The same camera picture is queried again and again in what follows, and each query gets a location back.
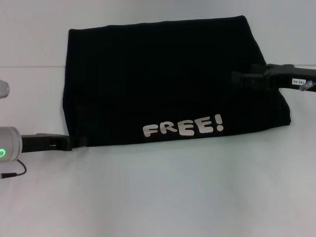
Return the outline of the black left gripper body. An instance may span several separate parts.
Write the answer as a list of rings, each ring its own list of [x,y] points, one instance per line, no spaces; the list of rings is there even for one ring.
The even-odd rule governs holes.
[[[22,135],[22,152],[71,151],[69,136],[58,134]]]

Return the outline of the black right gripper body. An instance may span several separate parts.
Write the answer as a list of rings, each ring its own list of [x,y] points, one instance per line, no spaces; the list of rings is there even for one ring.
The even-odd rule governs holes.
[[[269,88],[290,88],[299,91],[316,91],[316,70],[297,68],[291,64],[268,64],[263,73]]]

